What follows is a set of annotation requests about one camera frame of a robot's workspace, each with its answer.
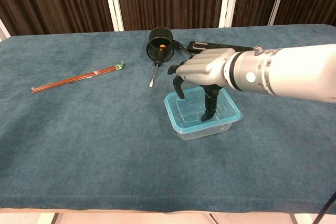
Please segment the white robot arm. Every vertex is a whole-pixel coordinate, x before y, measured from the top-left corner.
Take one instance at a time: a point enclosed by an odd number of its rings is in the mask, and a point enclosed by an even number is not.
[[[266,93],[322,102],[336,102],[336,44],[236,52],[208,49],[171,66],[173,84],[181,99],[181,84],[203,86],[206,121],[216,112],[218,91],[229,85],[240,91]]]

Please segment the black cable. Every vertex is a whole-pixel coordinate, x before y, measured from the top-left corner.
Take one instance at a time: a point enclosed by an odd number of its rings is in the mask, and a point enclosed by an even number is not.
[[[326,214],[326,212],[331,208],[332,204],[336,201],[336,191],[331,196],[331,198],[327,201],[327,203],[323,206],[319,214],[316,216],[316,219],[313,221],[312,224],[318,224],[322,217]]]
[[[214,217],[212,214],[210,214],[210,216],[211,216],[211,218],[214,220],[214,222],[215,222],[216,224],[219,224],[218,221],[215,219],[215,217]]]

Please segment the table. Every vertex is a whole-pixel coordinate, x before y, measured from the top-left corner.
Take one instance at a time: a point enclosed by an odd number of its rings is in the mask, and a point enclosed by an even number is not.
[[[265,49],[336,39],[328,25],[172,33],[185,46],[198,40]],[[176,51],[150,89],[148,36],[0,42],[0,208],[318,212],[336,189],[336,105],[227,87],[244,118],[225,133],[180,140],[164,97],[174,91],[168,67],[186,56]],[[120,60],[123,70],[30,93]]]

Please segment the green tip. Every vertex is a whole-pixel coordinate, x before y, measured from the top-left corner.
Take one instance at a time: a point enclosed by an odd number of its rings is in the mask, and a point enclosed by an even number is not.
[[[124,62],[121,61],[120,64],[117,64],[115,67],[117,68],[117,70],[120,70],[124,67],[124,65],[125,65]]]

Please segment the clear plastic box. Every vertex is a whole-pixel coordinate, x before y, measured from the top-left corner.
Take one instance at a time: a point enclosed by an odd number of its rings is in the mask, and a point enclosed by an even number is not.
[[[164,99],[173,128],[182,140],[227,131],[233,122],[243,118],[243,114],[223,88],[219,91],[216,114],[212,119],[201,122],[201,116],[205,111],[203,88],[197,87],[183,92],[185,94],[183,100],[175,92],[168,94]]]

